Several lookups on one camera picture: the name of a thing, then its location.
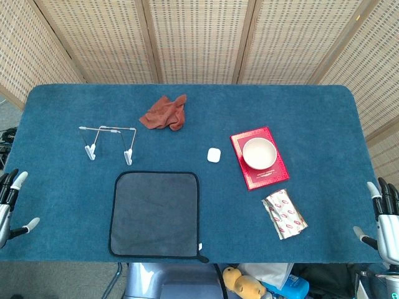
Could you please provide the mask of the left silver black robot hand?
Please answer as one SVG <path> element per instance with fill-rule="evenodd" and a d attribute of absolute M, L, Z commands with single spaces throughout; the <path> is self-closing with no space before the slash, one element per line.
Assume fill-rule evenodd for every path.
<path fill-rule="evenodd" d="M 28 177 L 28 172 L 23 171 L 17 175 L 18 169 L 1 176 L 1 248 L 8 240 L 30 233 L 40 222 L 39 217 L 33 218 L 28 224 L 17 229 L 10 229 L 11 217 L 22 184 Z"/>

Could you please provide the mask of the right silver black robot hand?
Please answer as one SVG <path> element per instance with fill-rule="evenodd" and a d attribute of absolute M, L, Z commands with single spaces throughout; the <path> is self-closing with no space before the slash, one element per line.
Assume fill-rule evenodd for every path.
<path fill-rule="evenodd" d="M 358 226 L 354 226 L 353 231 L 362 243 L 375 249 L 384 262 L 398 266 L 398 189 L 381 177 L 378 183 L 380 191 L 374 183 L 367 183 L 375 214 L 377 238 L 369 237 Z"/>

